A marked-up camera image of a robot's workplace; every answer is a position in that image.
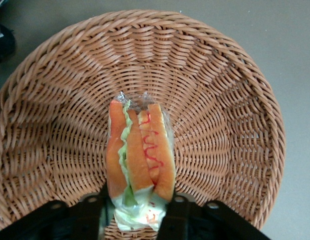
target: wicker basket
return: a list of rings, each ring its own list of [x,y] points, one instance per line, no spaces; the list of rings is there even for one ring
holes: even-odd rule
[[[42,43],[0,91],[0,228],[47,201],[74,205],[105,183],[108,104],[148,91],[171,115],[176,190],[218,199],[257,228],[274,204],[285,136],[250,56],[175,12],[111,12]],[[109,239],[154,239],[151,229]]]

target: red ketchup drizzle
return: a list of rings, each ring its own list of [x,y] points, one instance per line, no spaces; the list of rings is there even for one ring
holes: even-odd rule
[[[139,126],[142,125],[142,124],[148,124],[148,123],[150,123],[150,114],[149,114],[149,112],[147,113],[147,118],[148,118],[147,121],[144,121],[144,122],[140,123]],[[145,132],[154,133],[155,135],[158,135],[158,134],[159,134],[158,132],[153,131],[153,130],[144,130],[144,129],[140,129],[140,131],[145,131]],[[149,149],[155,149],[155,148],[158,147],[158,145],[156,145],[156,144],[154,144],[154,143],[152,143],[152,142],[147,142],[147,138],[148,138],[148,137],[150,137],[150,135],[146,135],[146,136],[143,137],[144,144],[151,145],[151,146],[147,147],[146,149],[144,149],[145,157],[158,163],[157,166],[153,166],[153,167],[151,167],[149,170],[151,170],[151,169],[157,169],[157,168],[159,168],[159,165],[160,165],[160,166],[164,166],[164,163],[163,163],[162,161],[159,161],[156,157],[152,157],[152,156],[149,156],[149,155],[148,155],[148,150],[149,150]]]

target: screw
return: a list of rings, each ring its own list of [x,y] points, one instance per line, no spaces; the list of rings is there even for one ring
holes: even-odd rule
[[[50,208],[51,208],[51,209],[58,209],[58,208],[61,208],[61,203],[56,203],[56,204],[52,205]]]
[[[209,203],[207,203],[207,206],[208,206],[210,209],[218,209],[218,208],[219,208],[219,206],[218,206],[216,203],[214,203],[214,202],[209,202]]]
[[[95,201],[97,201],[97,198],[94,196],[88,199],[89,203],[94,203]]]
[[[184,202],[184,198],[182,196],[175,197],[175,202],[182,203]]]

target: plastic packaging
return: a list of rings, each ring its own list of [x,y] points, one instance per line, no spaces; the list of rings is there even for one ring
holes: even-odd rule
[[[127,150],[126,141],[132,127],[132,121],[129,119],[127,111],[134,110],[138,117],[140,117],[139,113],[141,113],[141,111],[143,111],[142,114],[145,115],[145,112],[147,111],[147,106],[149,104],[155,104],[156,102],[147,92],[134,99],[130,99],[123,92],[120,92],[120,94],[115,97],[115,100],[122,103],[123,113],[126,118],[126,127],[121,134],[121,140],[123,141],[124,145],[119,149],[118,154],[120,157],[119,163],[121,165],[122,173],[124,174],[127,182],[127,187],[125,188],[123,194],[120,195],[120,197],[112,199],[112,202],[114,203],[116,208],[114,212],[115,221],[119,229],[122,231],[137,230],[145,227],[151,227],[153,230],[158,231],[161,221],[166,214],[166,205],[168,204],[168,202],[158,197],[156,194],[152,194],[153,187],[156,184],[155,182],[153,182],[154,185],[152,186],[149,186],[137,192],[133,192],[130,185],[127,166],[125,164]],[[169,120],[169,114],[163,109],[162,106],[160,106],[160,108],[163,113],[164,125],[167,132],[167,138],[169,140],[169,147],[173,152],[174,137]],[[139,119],[139,130],[145,135],[145,131],[147,130],[142,128],[142,124],[146,122],[140,121],[141,119]],[[146,146],[144,145],[144,148],[151,150],[154,147],[151,145],[152,143],[149,142],[150,140],[145,140],[148,139],[148,137],[149,135],[144,136],[143,138],[144,144],[148,144]]]

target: plastic wrap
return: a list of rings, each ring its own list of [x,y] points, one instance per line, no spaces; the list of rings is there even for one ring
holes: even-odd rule
[[[156,104],[156,102],[149,94],[147,94],[147,92],[134,99],[130,99],[128,96],[120,92],[120,94],[115,97],[115,100],[119,101],[122,104],[123,113],[126,120],[125,128],[121,134],[121,140],[123,142],[123,146],[119,149],[118,155],[121,170],[125,176],[127,183],[127,187],[125,188],[124,192],[119,197],[112,198],[112,202],[116,208],[114,212],[115,220],[119,229],[122,231],[137,230],[144,227],[151,227],[153,230],[158,231],[161,221],[165,216],[166,205],[168,204],[168,201],[152,193],[153,188],[156,185],[154,181],[152,182],[153,183],[152,185],[149,185],[148,187],[143,188],[139,191],[133,192],[130,184],[128,169],[125,163],[126,151],[127,151],[127,138],[128,135],[130,134],[132,127],[132,121],[128,115],[129,110],[134,110],[135,113],[138,115],[139,131],[144,141],[143,147],[145,152],[145,159],[151,158],[150,156],[147,155],[147,150],[149,151],[153,150],[155,146],[153,146],[154,144],[151,143],[151,136],[150,133],[148,133],[149,130],[145,129],[146,127],[145,125],[148,122],[147,121],[142,122],[143,121],[142,117],[146,119],[148,117],[148,120],[150,121],[150,117],[147,112],[147,107],[150,104]],[[165,130],[169,141],[169,147],[173,153],[174,137],[169,120],[169,115],[163,109],[162,106],[160,106],[160,108],[163,114]],[[149,166],[149,168],[144,169],[144,171],[149,171],[150,176],[156,179],[157,177],[156,174],[159,173],[157,173],[156,171],[150,172],[150,169],[152,168],[150,168]]]

